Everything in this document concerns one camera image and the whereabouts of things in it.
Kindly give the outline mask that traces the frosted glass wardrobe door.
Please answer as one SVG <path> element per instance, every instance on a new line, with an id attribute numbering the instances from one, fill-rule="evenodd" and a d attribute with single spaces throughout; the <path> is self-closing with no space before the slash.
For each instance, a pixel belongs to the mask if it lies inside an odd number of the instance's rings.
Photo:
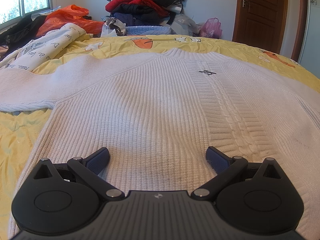
<path id="1" fill-rule="evenodd" d="M 306 28 L 299 63 L 319 77 L 319 0 L 308 0 Z"/>

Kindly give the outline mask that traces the light blue knit blanket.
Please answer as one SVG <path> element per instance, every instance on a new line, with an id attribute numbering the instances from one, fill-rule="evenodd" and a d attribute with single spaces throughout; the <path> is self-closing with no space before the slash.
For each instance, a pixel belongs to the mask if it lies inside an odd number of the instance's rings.
<path id="1" fill-rule="evenodd" d="M 171 35 L 175 34 L 170 27 L 142 25 L 126 27 L 127 36 L 141 36 L 141 35 Z"/>

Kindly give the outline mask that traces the orange plastic bag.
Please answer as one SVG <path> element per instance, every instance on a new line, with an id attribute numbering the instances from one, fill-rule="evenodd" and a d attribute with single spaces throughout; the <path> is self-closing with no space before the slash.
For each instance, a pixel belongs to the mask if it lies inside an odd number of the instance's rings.
<path id="1" fill-rule="evenodd" d="M 88 20 L 89 10 L 77 5 L 69 5 L 46 16 L 45 22 L 39 28 L 36 37 L 46 35 L 51 30 L 60 29 L 66 23 L 73 23 L 84 29 L 88 34 L 98 34 L 102 30 L 103 21 Z"/>

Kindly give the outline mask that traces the yellow carrot print bedspread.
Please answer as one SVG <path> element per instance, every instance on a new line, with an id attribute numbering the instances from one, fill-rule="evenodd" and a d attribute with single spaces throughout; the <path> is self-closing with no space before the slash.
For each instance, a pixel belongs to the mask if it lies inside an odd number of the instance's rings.
<path id="1" fill-rule="evenodd" d="M 241 43 L 181 35 L 93 38 L 86 34 L 70 43 L 53 59 L 37 65 L 34 72 L 50 74 L 58 66 L 85 54 L 104 59 L 144 51 L 163 53 L 171 48 L 196 53 L 214 51 L 264 67 L 319 92 L 319 78 L 292 59 L 278 54 L 271 55 L 264 49 Z M 16 184 L 50 113 L 48 109 L 34 112 L 1 113 L 1 239 L 8 239 L 11 202 Z"/>

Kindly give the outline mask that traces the brown wooden door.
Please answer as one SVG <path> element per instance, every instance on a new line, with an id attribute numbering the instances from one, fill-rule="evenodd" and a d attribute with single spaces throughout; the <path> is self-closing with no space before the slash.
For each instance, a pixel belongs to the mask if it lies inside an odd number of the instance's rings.
<path id="1" fill-rule="evenodd" d="M 279 53 L 288 0 L 237 0 L 233 41 Z"/>

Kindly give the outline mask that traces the navy garment on pile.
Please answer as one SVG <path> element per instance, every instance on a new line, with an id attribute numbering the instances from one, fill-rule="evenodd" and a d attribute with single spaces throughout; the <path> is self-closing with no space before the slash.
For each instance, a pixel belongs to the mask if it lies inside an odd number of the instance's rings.
<path id="1" fill-rule="evenodd" d="M 111 12 L 111 16 L 125 23 L 126 26 L 160 25 L 163 18 L 155 9 L 146 5 L 121 4 Z"/>

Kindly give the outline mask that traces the white knit sweater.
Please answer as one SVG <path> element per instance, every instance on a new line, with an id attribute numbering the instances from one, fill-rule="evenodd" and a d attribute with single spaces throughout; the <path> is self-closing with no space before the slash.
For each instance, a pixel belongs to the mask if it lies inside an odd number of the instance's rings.
<path id="1" fill-rule="evenodd" d="M 215 176 L 209 146 L 278 161 L 304 202 L 298 232 L 319 239 L 319 92 L 215 52 L 83 55 L 40 75 L 1 70 L 1 111 L 52 112 L 18 180 L 108 148 L 103 173 L 130 190 L 193 191 Z"/>

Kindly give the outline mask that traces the pink plastic bag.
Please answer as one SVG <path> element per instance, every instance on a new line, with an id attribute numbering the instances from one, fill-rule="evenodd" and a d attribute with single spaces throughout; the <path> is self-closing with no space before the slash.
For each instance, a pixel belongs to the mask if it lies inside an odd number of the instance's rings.
<path id="1" fill-rule="evenodd" d="M 222 36 L 221 22 L 218 18 L 210 18 L 200 30 L 201 37 L 220 39 Z"/>

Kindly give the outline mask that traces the grey patterned plastic bag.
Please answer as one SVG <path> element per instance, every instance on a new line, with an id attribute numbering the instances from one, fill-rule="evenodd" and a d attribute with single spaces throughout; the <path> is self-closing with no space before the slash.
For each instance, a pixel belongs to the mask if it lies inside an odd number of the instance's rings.
<path id="1" fill-rule="evenodd" d="M 117 18 L 108 18 L 102 26 L 101 37 L 125 36 L 126 24 Z"/>

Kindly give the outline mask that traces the white script print quilt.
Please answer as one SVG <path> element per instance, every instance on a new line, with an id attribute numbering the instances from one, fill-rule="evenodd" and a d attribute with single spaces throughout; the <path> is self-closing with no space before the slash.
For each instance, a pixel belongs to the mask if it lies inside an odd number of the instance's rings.
<path id="1" fill-rule="evenodd" d="M 22 69 L 32 72 L 47 62 L 86 31 L 74 23 L 67 23 L 60 29 L 51 30 L 46 35 L 31 40 L 25 46 L 10 53 L 1 61 L 1 69 Z"/>

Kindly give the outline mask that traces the black clothes by window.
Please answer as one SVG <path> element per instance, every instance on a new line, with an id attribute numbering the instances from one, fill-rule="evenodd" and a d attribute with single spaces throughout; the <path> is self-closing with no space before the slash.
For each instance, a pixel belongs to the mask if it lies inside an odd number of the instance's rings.
<path id="1" fill-rule="evenodd" d="M 44 24 L 46 16 L 37 16 L 34 20 L 31 14 L 24 16 L 16 25 L 1 33 L 1 46 L 13 45 L 28 37 L 34 37 Z"/>

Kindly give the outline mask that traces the red garment on pile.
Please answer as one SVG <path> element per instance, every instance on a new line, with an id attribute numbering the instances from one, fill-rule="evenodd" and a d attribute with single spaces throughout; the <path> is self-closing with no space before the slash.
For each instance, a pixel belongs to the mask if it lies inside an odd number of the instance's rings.
<path id="1" fill-rule="evenodd" d="M 169 16 L 169 13 L 157 5 L 153 0 L 112 0 L 105 5 L 105 10 L 108 12 L 112 12 L 116 7 L 121 4 L 134 4 L 134 5 L 143 5 L 148 6 L 157 12 L 160 18 L 164 18 Z"/>

